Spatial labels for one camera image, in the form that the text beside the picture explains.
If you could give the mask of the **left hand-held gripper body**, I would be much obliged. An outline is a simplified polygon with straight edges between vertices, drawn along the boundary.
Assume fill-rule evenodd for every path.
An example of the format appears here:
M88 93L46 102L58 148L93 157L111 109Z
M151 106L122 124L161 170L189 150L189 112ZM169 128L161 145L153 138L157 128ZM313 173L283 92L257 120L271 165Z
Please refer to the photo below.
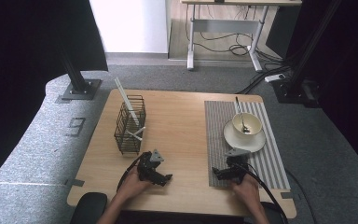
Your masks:
M150 181L153 178L160 178L162 174L158 173L156 169L164 161L159 152L155 149L153 152L144 152L137 165L139 179L142 181Z

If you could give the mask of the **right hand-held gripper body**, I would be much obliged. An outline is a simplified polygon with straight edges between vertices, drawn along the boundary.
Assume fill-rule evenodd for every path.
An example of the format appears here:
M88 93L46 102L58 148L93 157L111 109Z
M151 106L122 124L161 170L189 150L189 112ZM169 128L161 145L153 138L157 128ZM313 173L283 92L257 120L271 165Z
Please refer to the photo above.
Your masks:
M249 173L247 152L233 148L226 153L226 157L228 178L233 179L236 183L241 183Z

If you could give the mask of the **white saucer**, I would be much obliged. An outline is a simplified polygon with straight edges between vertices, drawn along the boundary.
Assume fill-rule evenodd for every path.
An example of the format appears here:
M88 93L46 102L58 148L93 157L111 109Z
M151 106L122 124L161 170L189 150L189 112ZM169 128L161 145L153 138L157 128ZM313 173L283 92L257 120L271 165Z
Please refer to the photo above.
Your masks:
M235 133L235 128L231 121L225 124L223 133L226 142L234 148L257 152L266 144L266 135L263 130L256 135L240 137Z

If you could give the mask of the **dark wire basket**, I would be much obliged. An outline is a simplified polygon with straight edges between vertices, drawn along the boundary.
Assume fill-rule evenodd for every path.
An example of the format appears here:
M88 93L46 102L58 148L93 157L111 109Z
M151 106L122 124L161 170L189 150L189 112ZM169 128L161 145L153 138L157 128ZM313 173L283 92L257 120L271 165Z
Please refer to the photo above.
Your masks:
M129 95L128 98L131 102L135 115L139 120L139 126L135 124L128 108L125 103L123 103L117 116L117 127L114 132L114 137L118 150L122 154L138 154L140 152L142 141L126 134L125 131L129 130L133 133L145 126L145 100L142 95Z

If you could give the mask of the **person's left hand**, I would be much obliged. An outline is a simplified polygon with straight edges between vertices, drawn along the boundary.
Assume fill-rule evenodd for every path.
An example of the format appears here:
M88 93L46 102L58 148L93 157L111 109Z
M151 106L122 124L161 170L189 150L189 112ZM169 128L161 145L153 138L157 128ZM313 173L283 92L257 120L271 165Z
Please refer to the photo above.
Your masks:
M139 179L139 174L136 168L131 169L120 188L117 191L117 197L122 201L127 201L142 193L151 186L149 181L142 181Z

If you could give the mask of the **person's right hand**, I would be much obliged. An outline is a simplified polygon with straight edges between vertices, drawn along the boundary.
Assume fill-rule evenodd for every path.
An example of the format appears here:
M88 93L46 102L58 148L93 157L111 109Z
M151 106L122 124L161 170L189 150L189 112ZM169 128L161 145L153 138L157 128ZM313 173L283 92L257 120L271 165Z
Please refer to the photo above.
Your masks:
M260 204L258 182L250 175L245 175L240 183L230 181L230 186L239 199L248 207Z

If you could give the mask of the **striped grey placemat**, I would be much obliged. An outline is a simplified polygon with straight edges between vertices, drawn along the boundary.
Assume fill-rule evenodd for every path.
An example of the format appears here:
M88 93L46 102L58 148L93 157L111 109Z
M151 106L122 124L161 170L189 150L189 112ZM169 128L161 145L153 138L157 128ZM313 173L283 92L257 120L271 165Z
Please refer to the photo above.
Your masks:
M206 137L208 150L209 185L225 187L212 172L212 167L225 169L226 153L232 148L224 138L224 126L231 121L238 109L234 102L205 101ZM262 123L266 135L266 144L257 152L247 154L248 163L255 169L256 174L270 189L290 189L290 184L284 170L282 158L275 141L274 133L269 124L267 110L263 103L241 102L241 110L257 116Z

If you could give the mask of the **white cup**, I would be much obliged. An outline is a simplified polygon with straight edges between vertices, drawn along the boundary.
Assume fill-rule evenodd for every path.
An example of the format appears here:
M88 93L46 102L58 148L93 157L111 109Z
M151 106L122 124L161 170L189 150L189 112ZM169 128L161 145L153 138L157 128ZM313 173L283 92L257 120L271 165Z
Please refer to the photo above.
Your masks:
M257 116L250 114L250 113L245 113L245 112L242 112L242 116L244 119L244 124L250 131L249 133L243 133L241 131L242 126L241 126L241 118L240 118L239 114L236 114L231 120L231 124L233 125L234 133L239 138L253 137L262 131L262 123Z

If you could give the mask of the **metal spoon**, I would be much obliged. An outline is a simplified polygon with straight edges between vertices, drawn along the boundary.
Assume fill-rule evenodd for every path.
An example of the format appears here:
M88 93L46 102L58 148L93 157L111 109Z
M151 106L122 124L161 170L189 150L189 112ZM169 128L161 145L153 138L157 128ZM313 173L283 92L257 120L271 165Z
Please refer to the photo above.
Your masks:
M239 115L240 115L240 118L241 118L241 131L243 133L249 133L249 129L246 127L246 125L244 124L244 119L243 119L243 116L242 116L242 111L241 111L241 106L240 106L240 102L239 102L239 99L238 97L236 96L235 97L235 102L236 102L236 106L237 106L237 109L239 111Z

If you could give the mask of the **black metal stand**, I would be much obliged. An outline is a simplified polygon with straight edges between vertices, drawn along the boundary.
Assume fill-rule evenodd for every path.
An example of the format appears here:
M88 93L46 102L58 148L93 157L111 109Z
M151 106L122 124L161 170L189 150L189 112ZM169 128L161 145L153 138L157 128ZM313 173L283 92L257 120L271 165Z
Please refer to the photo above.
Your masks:
M62 64L70 84L62 95L63 100L92 100L100 87L100 79L85 79L65 51L61 52Z
M329 25L330 21L336 14L342 0L331 0L328 8L324 12L324 16L314 29L310 39L306 42L304 48L301 49L302 54L298 59L298 63L293 69L293 74L290 79L284 81L275 81L272 86L277 97L277 100L281 104L302 104L309 105L310 107L317 107L317 97L312 93L311 85L303 85L305 79L305 67L310 60L311 54L315 51L325 29Z

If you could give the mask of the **white power strip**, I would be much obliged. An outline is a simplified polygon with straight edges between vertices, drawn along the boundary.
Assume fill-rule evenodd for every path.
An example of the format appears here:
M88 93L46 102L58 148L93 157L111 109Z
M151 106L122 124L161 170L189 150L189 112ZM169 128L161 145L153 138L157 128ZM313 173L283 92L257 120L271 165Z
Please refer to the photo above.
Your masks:
M286 78L286 76L284 74L277 74L277 75L266 76L264 78L264 80L267 83L270 83L270 82L277 81L277 80L283 80L285 78Z

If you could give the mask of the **desk with white legs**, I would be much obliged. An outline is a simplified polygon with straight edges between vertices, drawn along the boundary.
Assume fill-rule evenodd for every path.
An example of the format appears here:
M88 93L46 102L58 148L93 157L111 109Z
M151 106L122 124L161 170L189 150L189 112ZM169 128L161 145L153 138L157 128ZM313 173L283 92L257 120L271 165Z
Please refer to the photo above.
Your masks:
M261 36L265 20L270 7L299 7L302 0L180 0L182 4L192 6L190 17L189 42L187 47L186 67L188 70L194 69L194 33L233 33L252 35L253 40L247 46L248 55L256 72L262 71L262 66L256 53L256 47ZM261 18L256 20L216 20L216 19L197 19L196 6L255 6L262 7Z

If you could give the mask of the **black curtain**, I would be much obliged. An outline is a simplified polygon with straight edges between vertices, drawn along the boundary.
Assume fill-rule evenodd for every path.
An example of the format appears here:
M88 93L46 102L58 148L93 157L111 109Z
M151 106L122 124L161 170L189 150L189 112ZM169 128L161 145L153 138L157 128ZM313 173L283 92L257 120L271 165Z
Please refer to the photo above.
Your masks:
M67 63L107 69L90 0L0 0L0 167Z
M302 0L286 58L292 74L330 2ZM304 72L304 87L311 85L318 106L358 154L358 0L342 0Z

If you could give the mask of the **white wall panel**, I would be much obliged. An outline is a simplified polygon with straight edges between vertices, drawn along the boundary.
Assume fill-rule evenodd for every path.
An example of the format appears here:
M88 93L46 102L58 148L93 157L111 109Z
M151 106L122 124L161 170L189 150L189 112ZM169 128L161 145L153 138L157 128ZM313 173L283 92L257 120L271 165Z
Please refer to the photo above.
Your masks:
M106 52L169 52L171 0L89 1Z

